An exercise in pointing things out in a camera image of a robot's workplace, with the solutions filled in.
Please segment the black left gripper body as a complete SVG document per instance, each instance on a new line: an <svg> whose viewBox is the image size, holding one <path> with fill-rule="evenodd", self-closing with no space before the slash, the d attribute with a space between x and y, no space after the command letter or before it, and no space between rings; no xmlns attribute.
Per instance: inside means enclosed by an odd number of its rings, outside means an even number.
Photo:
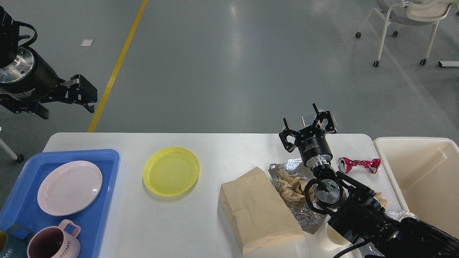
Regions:
<svg viewBox="0 0 459 258"><path fill-rule="evenodd" d="M65 81L33 49L19 46L13 62L1 68L1 105L27 106L30 102L65 101Z"/></svg>

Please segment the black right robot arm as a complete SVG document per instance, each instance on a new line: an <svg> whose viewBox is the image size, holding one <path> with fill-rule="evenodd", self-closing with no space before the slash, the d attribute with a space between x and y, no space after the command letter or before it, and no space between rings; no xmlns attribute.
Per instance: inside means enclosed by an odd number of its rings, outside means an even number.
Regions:
<svg viewBox="0 0 459 258"><path fill-rule="evenodd" d="M337 132L335 121L329 111L313 108L311 125L296 131L283 119L279 137L288 152L299 150L313 174L301 190L309 209L330 216L327 224L351 243L336 257L372 243L383 258L457 258L457 238L415 218L390 218L374 190L332 168L326 134Z"/></svg>

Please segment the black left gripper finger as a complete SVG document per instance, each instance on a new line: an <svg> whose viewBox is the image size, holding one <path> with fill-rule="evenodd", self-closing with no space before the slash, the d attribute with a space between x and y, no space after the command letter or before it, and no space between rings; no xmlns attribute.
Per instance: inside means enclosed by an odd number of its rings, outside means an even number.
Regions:
<svg viewBox="0 0 459 258"><path fill-rule="evenodd" d="M42 119L49 119L49 111L38 101L21 102L18 100L1 100L0 104L12 113L34 113Z"/></svg>
<svg viewBox="0 0 459 258"><path fill-rule="evenodd" d="M82 105L88 112L94 113L98 90L83 75L74 75L54 87L54 98L59 102Z"/></svg>

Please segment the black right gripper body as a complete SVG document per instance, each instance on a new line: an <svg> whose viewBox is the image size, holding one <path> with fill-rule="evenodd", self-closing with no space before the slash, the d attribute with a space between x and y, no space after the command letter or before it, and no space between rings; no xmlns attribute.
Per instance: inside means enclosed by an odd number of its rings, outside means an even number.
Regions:
<svg viewBox="0 0 459 258"><path fill-rule="evenodd" d="M295 145L300 152L303 164L307 168L331 163L333 155L323 129L308 126L300 129L298 133L299 136L295 138Z"/></svg>

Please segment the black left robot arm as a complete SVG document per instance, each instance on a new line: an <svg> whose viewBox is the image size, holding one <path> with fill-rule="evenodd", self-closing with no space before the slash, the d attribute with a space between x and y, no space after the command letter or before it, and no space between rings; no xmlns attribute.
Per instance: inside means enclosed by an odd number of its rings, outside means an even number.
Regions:
<svg viewBox="0 0 459 258"><path fill-rule="evenodd" d="M38 37L32 25L13 20L4 8L0 18L0 104L12 113L34 113L42 119L49 118L43 104L50 102L82 105L94 113L97 89L83 75L60 78L31 48Z"/></svg>

